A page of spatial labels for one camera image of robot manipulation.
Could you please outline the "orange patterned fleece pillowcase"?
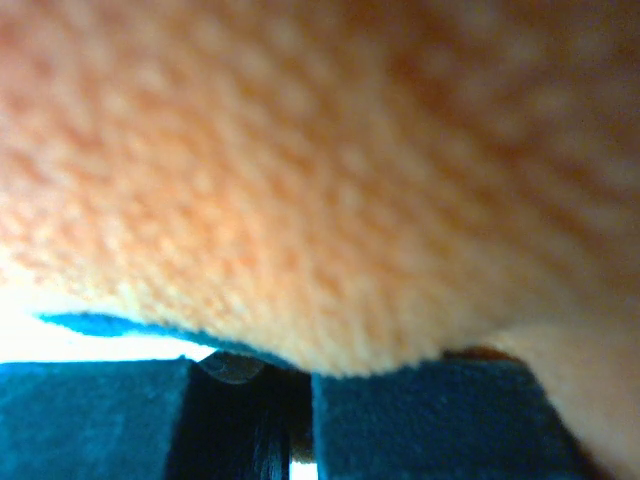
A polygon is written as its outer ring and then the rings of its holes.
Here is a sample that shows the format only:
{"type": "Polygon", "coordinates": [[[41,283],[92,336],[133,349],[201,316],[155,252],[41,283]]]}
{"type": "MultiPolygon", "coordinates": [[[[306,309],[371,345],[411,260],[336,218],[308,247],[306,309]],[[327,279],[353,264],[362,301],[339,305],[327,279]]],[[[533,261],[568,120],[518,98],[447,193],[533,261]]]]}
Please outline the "orange patterned fleece pillowcase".
{"type": "Polygon", "coordinates": [[[1,298],[336,376],[487,347],[639,475],[635,1],[5,1],[1,298]]]}

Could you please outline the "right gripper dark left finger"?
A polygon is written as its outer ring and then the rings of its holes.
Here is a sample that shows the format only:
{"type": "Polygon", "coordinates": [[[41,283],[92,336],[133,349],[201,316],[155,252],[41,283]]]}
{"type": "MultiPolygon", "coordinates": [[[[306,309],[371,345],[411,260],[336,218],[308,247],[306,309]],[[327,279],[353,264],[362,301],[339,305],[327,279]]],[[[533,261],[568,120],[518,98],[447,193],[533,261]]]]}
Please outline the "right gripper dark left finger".
{"type": "Polygon", "coordinates": [[[306,374],[249,357],[5,363],[5,479],[286,479],[313,460],[306,374]]]}

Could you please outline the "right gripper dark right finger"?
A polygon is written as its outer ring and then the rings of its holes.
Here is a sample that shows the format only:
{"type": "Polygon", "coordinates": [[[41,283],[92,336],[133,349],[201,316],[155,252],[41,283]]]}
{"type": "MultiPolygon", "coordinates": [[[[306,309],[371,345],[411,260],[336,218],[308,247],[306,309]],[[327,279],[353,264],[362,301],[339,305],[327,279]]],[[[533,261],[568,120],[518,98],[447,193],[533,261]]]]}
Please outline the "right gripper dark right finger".
{"type": "Polygon", "coordinates": [[[311,377],[321,479],[605,479],[527,367],[439,360],[311,377]]]}

